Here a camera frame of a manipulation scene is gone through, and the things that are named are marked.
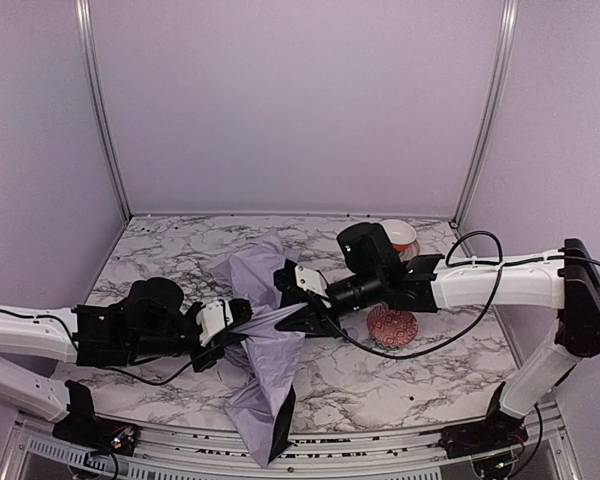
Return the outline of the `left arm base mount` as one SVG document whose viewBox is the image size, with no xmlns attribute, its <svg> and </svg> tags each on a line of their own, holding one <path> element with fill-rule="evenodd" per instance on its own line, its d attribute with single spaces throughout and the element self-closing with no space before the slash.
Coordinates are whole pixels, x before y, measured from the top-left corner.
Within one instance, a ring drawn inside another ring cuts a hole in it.
<svg viewBox="0 0 600 480">
<path fill-rule="evenodd" d="M 136 424 L 100 418 L 79 420 L 67 417 L 52 429 L 54 438 L 124 456 L 133 455 L 139 433 L 140 428 Z"/>
</svg>

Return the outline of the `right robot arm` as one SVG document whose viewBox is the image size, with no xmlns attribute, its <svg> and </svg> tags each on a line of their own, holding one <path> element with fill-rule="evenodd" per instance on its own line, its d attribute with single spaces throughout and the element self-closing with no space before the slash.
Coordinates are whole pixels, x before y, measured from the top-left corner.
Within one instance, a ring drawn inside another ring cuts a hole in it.
<svg viewBox="0 0 600 480">
<path fill-rule="evenodd" d="M 336 238 L 351 276 L 327 282 L 321 273 L 288 261 L 274 274 L 286 305 L 301 309 L 279 331 L 343 336 L 342 316 L 384 303 L 397 311 L 437 313 L 480 305 L 529 305 L 556 311 L 555 332 L 494 391 L 481 420 L 446 427 L 440 444 L 451 457 L 503 448 L 526 439 L 525 417 L 585 358 L 600 354 L 600 262 L 584 243 L 518 257 L 455 260 L 451 255 L 400 259 L 378 223 L 363 222 Z"/>
</svg>

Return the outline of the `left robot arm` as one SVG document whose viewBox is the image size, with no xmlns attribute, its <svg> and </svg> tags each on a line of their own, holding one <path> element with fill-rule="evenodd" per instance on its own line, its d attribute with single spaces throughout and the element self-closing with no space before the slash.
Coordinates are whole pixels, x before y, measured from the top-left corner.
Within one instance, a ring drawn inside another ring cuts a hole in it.
<svg viewBox="0 0 600 480">
<path fill-rule="evenodd" d="M 238 340 L 234 329 L 253 311 L 244 299 L 196 302 L 183 311 L 183 299 L 173 281 L 151 278 L 134 282 L 126 297 L 109 306 L 35 310 L 0 305 L 0 398 L 53 423 L 57 438 L 130 452 L 138 426 L 97 416 L 88 387 L 45 378 L 6 357 L 34 356 L 121 372 L 154 359 L 187 356 L 189 367 L 201 372 Z"/>
</svg>

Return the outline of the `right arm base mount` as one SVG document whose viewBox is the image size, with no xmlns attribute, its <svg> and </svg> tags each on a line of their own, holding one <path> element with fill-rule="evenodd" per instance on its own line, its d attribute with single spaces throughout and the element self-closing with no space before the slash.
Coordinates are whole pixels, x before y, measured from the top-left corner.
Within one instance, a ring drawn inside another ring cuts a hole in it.
<svg viewBox="0 0 600 480">
<path fill-rule="evenodd" d="M 520 421 L 506 423 L 481 420 L 445 427 L 437 445 L 449 459 L 473 456 L 503 449 L 528 440 L 526 428 Z"/>
</svg>

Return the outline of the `lilac folding umbrella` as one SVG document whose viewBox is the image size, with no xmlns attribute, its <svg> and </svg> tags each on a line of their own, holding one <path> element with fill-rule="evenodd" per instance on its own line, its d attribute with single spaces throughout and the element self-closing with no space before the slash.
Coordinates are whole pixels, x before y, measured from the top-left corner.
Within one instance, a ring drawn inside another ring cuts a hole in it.
<svg viewBox="0 0 600 480">
<path fill-rule="evenodd" d="M 243 440 L 251 458 L 262 468 L 285 452 L 296 402 L 293 379 L 305 335 L 282 332 L 275 325 L 298 312 L 302 303 L 282 305 L 274 286 L 274 272 L 297 262 L 300 254 L 283 246 L 269 231 L 210 268 L 216 283 L 236 298 L 248 300 L 252 319 L 237 328 L 246 338 L 225 350 L 225 358 L 243 369 L 248 380 L 225 404 L 224 410 Z"/>
</svg>

